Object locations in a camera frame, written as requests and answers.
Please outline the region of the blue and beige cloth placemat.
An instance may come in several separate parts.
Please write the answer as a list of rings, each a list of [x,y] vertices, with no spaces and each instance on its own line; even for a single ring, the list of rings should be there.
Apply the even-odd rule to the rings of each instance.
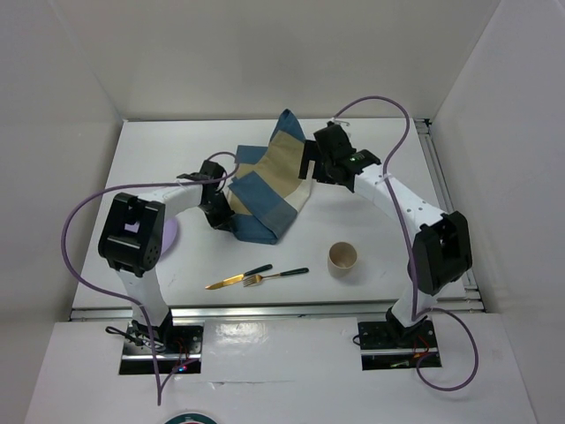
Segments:
[[[229,185],[236,239],[275,245],[308,201],[312,171],[298,177],[306,137],[290,110],[279,116],[266,146],[239,145],[239,169]]]

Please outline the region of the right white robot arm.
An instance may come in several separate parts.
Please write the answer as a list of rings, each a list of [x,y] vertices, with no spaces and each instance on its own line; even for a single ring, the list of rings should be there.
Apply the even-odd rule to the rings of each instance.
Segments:
[[[407,345],[444,288],[472,266],[467,219],[424,201],[385,171],[380,158],[355,149],[338,124],[329,122],[305,143],[298,177],[309,170],[316,181],[346,187],[401,224],[411,283],[386,312],[385,335],[392,345]]]

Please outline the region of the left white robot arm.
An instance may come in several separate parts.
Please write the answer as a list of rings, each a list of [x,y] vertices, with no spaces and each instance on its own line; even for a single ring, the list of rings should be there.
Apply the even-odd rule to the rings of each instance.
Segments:
[[[167,351],[175,333],[155,269],[164,226],[186,210],[199,208],[213,229],[234,231],[234,212],[218,189],[224,172],[219,163],[206,160],[198,172],[180,176],[189,185],[174,184],[141,195],[118,193],[111,203],[98,253],[122,280],[132,303],[132,325],[154,352]]]

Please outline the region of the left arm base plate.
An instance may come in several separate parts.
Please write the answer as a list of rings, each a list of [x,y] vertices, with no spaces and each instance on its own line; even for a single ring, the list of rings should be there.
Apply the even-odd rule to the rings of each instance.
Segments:
[[[204,325],[181,325],[172,328],[171,340],[166,344],[156,342],[156,359],[161,375],[173,369],[179,375],[201,372],[201,352]],[[120,375],[151,375],[154,372],[150,340],[139,333],[130,323],[123,335],[124,344],[118,373]]]

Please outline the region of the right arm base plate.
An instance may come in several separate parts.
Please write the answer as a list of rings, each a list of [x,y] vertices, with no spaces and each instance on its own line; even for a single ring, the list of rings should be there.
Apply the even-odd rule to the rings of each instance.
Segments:
[[[441,367],[435,328],[431,320],[402,340],[394,340],[385,322],[359,322],[352,343],[360,349],[364,371]]]

